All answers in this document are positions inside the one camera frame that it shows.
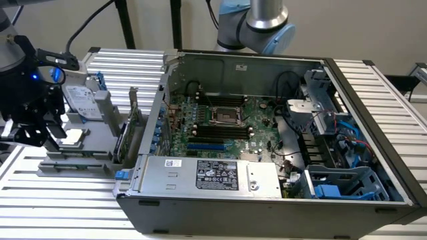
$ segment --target motherboard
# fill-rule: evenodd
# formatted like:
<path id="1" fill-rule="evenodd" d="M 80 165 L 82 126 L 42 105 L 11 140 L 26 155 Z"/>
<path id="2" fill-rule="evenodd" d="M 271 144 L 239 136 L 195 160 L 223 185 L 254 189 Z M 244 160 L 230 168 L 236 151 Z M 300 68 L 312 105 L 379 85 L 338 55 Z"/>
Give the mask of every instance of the motherboard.
<path id="1" fill-rule="evenodd" d="M 282 140 L 272 98 L 172 95 L 170 103 L 170 156 L 279 164 L 280 157 L 272 153 Z"/>

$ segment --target white wall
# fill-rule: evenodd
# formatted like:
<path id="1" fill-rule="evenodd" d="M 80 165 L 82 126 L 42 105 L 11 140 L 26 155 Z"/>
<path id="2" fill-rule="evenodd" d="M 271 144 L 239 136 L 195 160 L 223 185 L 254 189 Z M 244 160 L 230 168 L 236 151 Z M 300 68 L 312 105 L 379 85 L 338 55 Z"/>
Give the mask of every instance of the white wall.
<path id="1" fill-rule="evenodd" d="M 67 39 L 106 0 L 58 0 L 28 5 L 18 30 L 34 45 L 63 51 Z M 218 12 L 220 0 L 212 0 Z M 370 59 L 387 74 L 406 74 L 427 62 L 426 0 L 286 0 L 296 36 L 288 55 Z M 136 46 L 174 47 L 170 0 L 128 0 Z M 183 0 L 183 47 L 211 50 L 216 43 L 204 0 Z M 91 46 L 124 48 L 118 12 L 111 6 L 75 40 L 83 57 Z"/>

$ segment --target green circuit board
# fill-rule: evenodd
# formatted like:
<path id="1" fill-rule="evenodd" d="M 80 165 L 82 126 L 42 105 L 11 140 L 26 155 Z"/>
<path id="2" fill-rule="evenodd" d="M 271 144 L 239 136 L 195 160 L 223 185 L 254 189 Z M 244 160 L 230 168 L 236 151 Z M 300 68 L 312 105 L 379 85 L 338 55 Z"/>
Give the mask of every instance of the green circuit board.
<path id="1" fill-rule="evenodd" d="M 171 119 L 172 143 L 170 156 L 279 162 L 279 160 L 275 161 L 276 156 L 272 156 L 267 147 L 268 141 L 271 146 L 280 141 L 278 127 L 274 124 L 274 106 L 268 105 L 271 100 L 272 98 L 248 96 L 247 101 L 239 107 L 218 107 L 222 109 L 239 109 L 242 120 L 239 127 L 252 127 L 254 136 L 250 139 L 224 139 L 226 150 L 198 150 L 196 156 L 188 156 L 187 144 L 190 143 L 190 138 L 194 137 L 194 124 L 198 123 L 203 126 L 214 124 L 212 109 L 216 106 L 199 105 L 192 97 L 172 95 L 170 103 L 172 108 L 179 110 L 170 115 L 170 118 L 174 118 Z"/>

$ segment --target black metal pole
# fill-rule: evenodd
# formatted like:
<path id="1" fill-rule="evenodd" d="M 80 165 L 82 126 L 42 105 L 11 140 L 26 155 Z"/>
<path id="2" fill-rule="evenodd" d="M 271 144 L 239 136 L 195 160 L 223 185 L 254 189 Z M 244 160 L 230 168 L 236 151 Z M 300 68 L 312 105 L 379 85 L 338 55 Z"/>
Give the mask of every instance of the black metal pole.
<path id="1" fill-rule="evenodd" d="M 182 0 L 170 0 L 170 3 L 171 3 L 174 48 L 183 49 Z"/>
<path id="2" fill-rule="evenodd" d="M 136 49 L 127 0 L 116 0 L 114 3 L 119 12 L 126 47 Z"/>

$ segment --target power supply label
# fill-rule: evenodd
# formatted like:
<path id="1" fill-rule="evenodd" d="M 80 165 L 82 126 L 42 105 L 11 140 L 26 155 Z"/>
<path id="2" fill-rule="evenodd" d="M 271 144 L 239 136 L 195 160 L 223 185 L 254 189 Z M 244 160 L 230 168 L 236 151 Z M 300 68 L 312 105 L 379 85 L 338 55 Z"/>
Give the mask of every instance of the power supply label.
<path id="1" fill-rule="evenodd" d="M 195 186 L 206 190 L 239 191 L 238 163 L 198 160 Z"/>

